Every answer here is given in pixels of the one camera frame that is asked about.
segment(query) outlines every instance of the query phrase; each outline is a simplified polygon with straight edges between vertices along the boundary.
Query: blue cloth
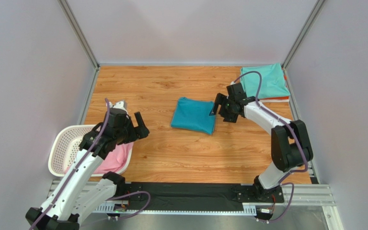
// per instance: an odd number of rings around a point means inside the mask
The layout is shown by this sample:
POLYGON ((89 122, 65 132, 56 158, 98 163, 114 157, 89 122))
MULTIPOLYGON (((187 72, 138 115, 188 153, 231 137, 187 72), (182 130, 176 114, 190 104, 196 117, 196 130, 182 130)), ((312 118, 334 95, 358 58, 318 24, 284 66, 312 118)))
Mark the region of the blue cloth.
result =
POLYGON ((178 99, 171 127, 211 135, 215 127, 215 116, 210 116, 209 113, 213 106, 213 102, 201 102, 182 97, 178 99))
MULTIPOLYGON (((241 74, 253 70, 260 72, 262 75, 259 99, 290 96, 280 63, 268 66, 244 67, 241 69, 241 74)), ((259 75, 256 73, 247 74, 241 78, 241 84, 246 96, 255 96, 259 86, 259 75)))

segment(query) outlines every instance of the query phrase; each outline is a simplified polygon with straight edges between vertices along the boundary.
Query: white plastic basket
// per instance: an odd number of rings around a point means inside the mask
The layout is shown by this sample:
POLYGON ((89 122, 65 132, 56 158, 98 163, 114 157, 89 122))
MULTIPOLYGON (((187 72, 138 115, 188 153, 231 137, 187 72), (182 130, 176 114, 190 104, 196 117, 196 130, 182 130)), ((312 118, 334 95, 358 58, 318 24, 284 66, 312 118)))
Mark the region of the white plastic basket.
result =
MULTIPOLYGON (((88 133, 95 125, 69 126, 63 129, 55 139, 49 154, 48 168, 54 176, 63 177, 65 170, 73 163, 79 144, 82 142, 83 135, 88 133)), ((126 164, 116 172, 122 174, 126 171, 132 151, 130 150, 126 164)), ((92 176, 103 176, 103 174, 93 174, 92 176)))

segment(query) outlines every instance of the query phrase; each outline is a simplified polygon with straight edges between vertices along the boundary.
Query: gray wall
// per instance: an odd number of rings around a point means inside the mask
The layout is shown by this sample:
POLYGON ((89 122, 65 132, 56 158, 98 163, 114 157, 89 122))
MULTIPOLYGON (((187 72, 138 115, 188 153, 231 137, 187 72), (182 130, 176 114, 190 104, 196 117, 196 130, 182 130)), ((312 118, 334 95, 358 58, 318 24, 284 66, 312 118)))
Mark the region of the gray wall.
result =
POLYGON ((316 0, 69 0, 96 58, 114 64, 285 60, 316 0))
POLYGON ((345 229, 368 229, 368 1, 327 1, 288 73, 345 229))
POLYGON ((92 77, 57 1, 0 1, 0 230, 29 228, 54 138, 77 123, 92 77))

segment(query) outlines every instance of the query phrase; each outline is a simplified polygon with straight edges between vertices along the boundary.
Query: wooden table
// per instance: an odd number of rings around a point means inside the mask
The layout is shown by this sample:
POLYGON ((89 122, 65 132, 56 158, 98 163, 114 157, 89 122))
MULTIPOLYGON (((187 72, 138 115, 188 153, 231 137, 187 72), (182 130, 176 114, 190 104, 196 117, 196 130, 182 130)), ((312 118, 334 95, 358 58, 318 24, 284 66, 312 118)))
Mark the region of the wooden table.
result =
MULTIPOLYGON (((170 127, 180 97, 214 101, 239 73, 240 67, 101 67, 85 124, 103 120, 105 97, 126 100, 131 115, 141 112, 150 134, 134 143, 126 181, 253 183, 271 162, 270 136, 257 124, 217 116, 213 135, 170 127)), ((292 118, 288 103, 265 105, 292 118)), ((286 181, 311 183, 307 173, 286 181)))

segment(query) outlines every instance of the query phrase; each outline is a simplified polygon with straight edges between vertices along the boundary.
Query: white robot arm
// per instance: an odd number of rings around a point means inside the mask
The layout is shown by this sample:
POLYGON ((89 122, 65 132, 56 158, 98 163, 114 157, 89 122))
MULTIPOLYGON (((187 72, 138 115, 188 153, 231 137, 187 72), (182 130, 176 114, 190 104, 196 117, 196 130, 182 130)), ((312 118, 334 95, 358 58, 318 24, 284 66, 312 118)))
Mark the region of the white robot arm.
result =
POLYGON ((124 192, 119 188, 124 185, 124 178, 114 172, 108 172, 94 189, 78 199, 88 179, 116 145, 148 136, 149 130, 144 125, 140 113, 135 113, 138 126, 133 127, 126 106, 124 101, 116 103, 109 109, 104 124, 99 123, 84 135, 75 161, 52 195, 40 208, 28 210, 25 217, 31 224, 31 229, 37 227, 39 230, 78 230, 80 224, 100 204, 117 192, 124 192), (97 129, 101 125, 101 131, 98 132, 97 129))
POLYGON ((297 146, 299 143, 307 161, 312 160, 310 140, 305 124, 300 121, 291 121, 259 103, 255 97, 247 97, 240 83, 227 87, 228 96, 217 94, 214 107, 210 115, 218 114, 225 122, 236 123, 238 116, 254 121, 271 135, 272 162, 268 168, 254 180, 255 196, 264 196, 277 188, 280 183, 298 167, 304 164, 302 154, 297 146), (289 138, 296 136, 295 143, 290 144, 289 138))

